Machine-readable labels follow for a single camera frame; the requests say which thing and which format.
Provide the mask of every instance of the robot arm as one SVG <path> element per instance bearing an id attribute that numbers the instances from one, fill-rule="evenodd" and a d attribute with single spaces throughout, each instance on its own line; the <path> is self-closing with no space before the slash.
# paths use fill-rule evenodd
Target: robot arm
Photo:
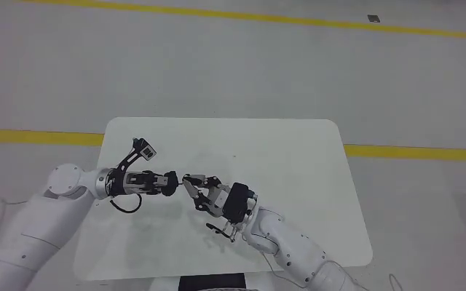
<path id="1" fill-rule="evenodd" d="M 56 167 L 47 186 L 26 203 L 9 224 L 0 247 L 0 290 L 25 290 L 36 272 L 74 235 L 95 199 L 119 195 L 172 195 L 178 187 L 175 172 L 127 172 L 138 158 L 150 160 L 156 152 L 144 139 L 117 168 L 84 172 L 74 164 Z M 111 203 L 126 213 L 113 201 Z"/>
<path id="2" fill-rule="evenodd" d="M 240 232 L 251 247 L 262 254 L 273 255 L 299 287 L 319 291 L 365 289 L 312 239 L 288 226 L 282 215 L 258 206 L 258 196 L 246 185 L 234 183 L 230 188 L 221 184 L 217 177 L 204 175 L 185 175 L 183 184 L 197 210 L 227 220 L 223 230 L 207 223 L 208 228 L 231 242 Z M 208 189 L 208 195 L 204 196 L 199 188 Z M 232 227 L 230 235 L 225 233 L 228 225 Z"/>

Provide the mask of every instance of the cable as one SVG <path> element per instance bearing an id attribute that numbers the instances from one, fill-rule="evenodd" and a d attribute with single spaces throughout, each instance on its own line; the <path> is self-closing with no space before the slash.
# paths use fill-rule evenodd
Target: cable
<path id="1" fill-rule="evenodd" d="M 399 286 L 400 291 L 403 291 L 403 286 L 401 286 L 400 282 L 398 281 L 398 279 L 396 279 L 395 275 L 389 274 L 388 280 L 390 281 L 390 286 L 392 286 L 392 290 L 395 291 L 395 288 L 393 287 L 392 278 L 396 281 L 396 284 Z"/>
<path id="2" fill-rule="evenodd" d="M 285 280 L 285 281 L 288 281 L 288 282 L 290 282 L 291 284 L 293 284 L 293 285 L 295 285 L 295 286 L 297 286 L 297 287 L 299 287 L 299 288 L 301 288 L 301 289 L 307 288 L 307 287 L 312 283 L 312 280 L 315 278 L 315 276 L 312 277 L 312 279 L 309 281 L 309 283 L 307 283 L 307 284 L 304 285 L 304 286 L 301 286 L 301 285 L 299 285 L 298 283 L 294 282 L 293 280 L 290 280 L 290 279 L 285 278 L 285 277 L 283 277 L 283 276 L 277 275 L 277 273 L 275 273 L 275 270 L 273 269 L 272 265 L 270 264 L 269 260 L 268 260 L 267 257 L 265 256 L 265 254 L 264 254 L 263 252 L 260 252 L 260 253 L 261 253 L 262 257 L 264 257 L 265 261 L 267 262 L 267 265 L 269 265 L 270 270 L 272 271 L 272 273 L 274 274 L 274 276 L 276 276 L 277 278 L 283 279 L 283 280 Z M 360 288 L 362 288 L 362 289 L 364 289 L 364 290 L 366 290 L 366 291 L 370 291 L 369 289 L 367 289 L 367 288 L 364 287 L 363 285 L 359 284 L 358 281 L 356 281 L 355 279 L 353 279 L 353 277 L 351 277 L 351 276 L 348 274 L 347 270 L 345 270 L 339 263 L 337 263 L 337 262 L 334 261 L 334 260 L 326 260 L 325 262 L 321 263 L 320 266 L 319 266 L 319 268 L 317 268 L 317 270 L 316 270 L 315 273 L 318 274 L 318 273 L 320 272 L 320 270 L 322 269 L 322 267 L 323 267 L 324 265 L 326 265 L 327 263 L 334 263 L 335 265 L 337 265 L 338 267 L 340 267 L 340 269 L 351 279 L 351 281 L 352 281 L 352 283 L 353 283 L 354 285 L 356 285 L 356 286 L 358 286 L 358 287 L 360 287 Z M 392 279 L 394 279 L 394 280 L 396 281 L 397 285 L 398 285 L 399 288 L 400 288 L 400 291 L 403 291 L 403 287 L 401 286 L 401 284 L 400 284 L 400 282 L 398 281 L 398 279 L 396 279 L 395 275 L 389 274 L 389 275 L 388 275 L 388 279 L 389 279 L 389 281 L 390 281 L 390 286 L 392 286 L 392 291 L 395 291 L 395 287 L 393 287 Z"/>
<path id="3" fill-rule="evenodd" d="M 118 205 L 114 202 L 113 199 L 110 200 L 110 204 L 112 204 L 115 208 L 117 208 L 119 211 L 121 211 L 121 212 L 123 212 L 123 213 L 134 213 L 134 212 L 138 211 L 139 208 L 141 208 L 141 205 L 142 205 L 142 203 L 143 203 L 143 197 L 141 197 L 141 195 L 139 195 L 139 194 L 136 194 L 136 195 L 138 195 L 138 197 L 139 197 L 139 205 L 138 205 L 135 209 L 133 209 L 133 210 L 124 210 L 123 208 L 121 208 L 120 206 L 118 206 Z"/>
<path id="4" fill-rule="evenodd" d="M 272 271 L 272 273 L 274 274 L 274 276 L 276 276 L 277 278 L 283 279 L 283 280 L 285 280 L 285 281 L 288 281 L 288 282 L 290 282 L 291 284 L 293 284 L 293 285 L 295 285 L 295 286 L 297 286 L 297 287 L 299 287 L 299 288 L 301 288 L 301 289 L 304 289 L 304 288 L 307 287 L 307 285 L 306 285 L 306 286 L 301 286 L 300 284 L 293 282 L 293 280 L 290 280 L 290 279 L 288 279 L 288 278 L 285 278 L 285 277 L 282 277 L 282 276 L 277 275 L 277 273 L 275 273 L 275 270 L 272 268 L 272 265 L 270 265 L 270 262 L 269 262 L 269 260 L 267 259 L 267 257 L 265 256 L 265 254 L 264 254 L 263 252 L 260 252 L 260 253 L 261 253 L 262 257 L 264 257 L 265 261 L 267 262 L 267 265 L 269 265 L 270 270 Z"/>

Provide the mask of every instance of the table top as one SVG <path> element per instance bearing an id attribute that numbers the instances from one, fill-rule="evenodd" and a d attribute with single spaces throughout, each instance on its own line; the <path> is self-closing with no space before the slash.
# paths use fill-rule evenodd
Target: table top
<path id="1" fill-rule="evenodd" d="M 244 183 L 258 203 L 273 207 L 343 266 L 364 266 L 371 243 L 338 127 L 309 119 L 116 118 L 108 123 L 98 167 L 115 167 L 144 137 L 157 151 L 129 171 L 175 170 Z M 119 196 L 131 209 L 137 197 Z M 252 247 L 205 227 L 223 226 L 194 209 L 181 186 L 171 197 L 143 196 L 128 215 L 108 199 L 84 220 L 74 261 L 83 280 L 127 279 L 269 271 Z"/>

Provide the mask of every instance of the floor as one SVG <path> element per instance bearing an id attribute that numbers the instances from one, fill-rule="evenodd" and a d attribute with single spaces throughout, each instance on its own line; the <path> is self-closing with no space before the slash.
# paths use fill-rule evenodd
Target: floor
<path id="1" fill-rule="evenodd" d="M 460 0 L 112 1 L 366 24 L 375 14 L 381 25 L 466 31 Z M 2 129 L 102 133 L 116 116 L 331 119 L 346 144 L 466 148 L 464 37 L 0 5 Z M 99 150 L 0 143 L 9 165 L 1 197 L 27 199 L 59 164 L 91 170 Z M 404 290 L 466 289 L 466 164 L 349 157 L 349 165 L 374 259 L 348 271 L 371 290 L 390 290 L 390 273 Z M 20 208 L 8 206 L 2 229 Z M 174 290 L 170 280 L 81 282 L 75 249 L 76 237 L 29 290 Z M 247 283 L 292 287 L 254 274 Z"/>

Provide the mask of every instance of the yellow line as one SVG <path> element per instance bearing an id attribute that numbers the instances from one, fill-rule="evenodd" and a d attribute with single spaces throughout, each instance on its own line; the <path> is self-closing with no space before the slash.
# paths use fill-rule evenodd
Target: yellow line
<path id="1" fill-rule="evenodd" d="M 389 145 L 344 145 L 347 156 L 386 159 L 439 159 L 466 161 L 466 149 L 462 148 L 415 148 Z"/>
<path id="2" fill-rule="evenodd" d="M 103 134 L 79 132 L 33 132 L 0 129 L 0 143 L 34 143 L 64 146 L 101 146 Z M 344 145 L 347 156 L 386 159 L 438 159 L 466 161 L 462 148 L 414 148 L 387 145 Z"/>
<path id="3" fill-rule="evenodd" d="M 344 21 L 330 21 L 322 19 L 311 18 L 296 18 L 286 17 L 279 15 L 260 15 L 241 12 L 224 12 L 205 9 L 192 9 L 192 8 L 178 8 L 178 7 L 161 7 L 149 6 L 142 4 L 131 3 L 115 3 L 107 1 L 93 1 L 93 0 L 21 0 L 23 2 L 34 2 L 43 4 L 62 4 L 78 7 L 101 8 L 101 9 L 115 9 L 115 10 L 130 10 L 139 12 L 152 12 L 159 14 L 174 14 L 174 15 L 195 15 L 200 17 L 215 17 L 215 18 L 228 18 L 237 20 L 251 20 L 262 21 L 271 23 L 288 23 L 296 25 L 313 25 L 313 26 L 326 26 L 332 28 L 346 28 L 346 29 L 362 29 L 367 31 L 382 31 L 390 33 L 408 33 L 420 34 L 428 36 L 443 36 L 454 38 L 466 38 L 466 32 L 463 31 L 443 31 L 438 29 L 429 28 L 409 28 L 393 25 L 381 25 L 378 23 L 350 23 Z"/>
<path id="4" fill-rule="evenodd" d="M 32 132 L 1 130 L 0 143 L 40 143 L 46 145 L 101 146 L 103 135 L 77 132 Z"/>

